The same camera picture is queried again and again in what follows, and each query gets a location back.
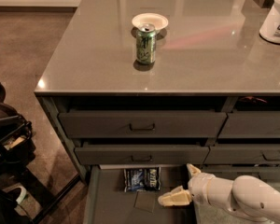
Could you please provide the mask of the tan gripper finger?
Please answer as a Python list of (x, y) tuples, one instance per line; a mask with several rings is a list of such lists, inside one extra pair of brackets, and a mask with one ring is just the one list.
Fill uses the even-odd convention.
[(187, 164), (187, 169), (188, 169), (189, 174), (190, 174), (191, 177), (194, 177), (194, 176), (196, 176), (196, 175), (201, 173), (201, 170), (199, 168), (197, 168), (196, 166), (194, 166), (193, 164), (191, 164), (191, 163)]
[(192, 202), (192, 198), (187, 189), (178, 186), (170, 192), (162, 194), (158, 198), (158, 202), (162, 206), (184, 206), (189, 205)]

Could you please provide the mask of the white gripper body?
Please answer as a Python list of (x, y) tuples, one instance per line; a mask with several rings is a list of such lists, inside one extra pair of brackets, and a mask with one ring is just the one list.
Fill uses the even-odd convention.
[(188, 189), (190, 196), (195, 203), (209, 204), (207, 186), (214, 177), (214, 175), (208, 173), (199, 173), (191, 177), (188, 182)]

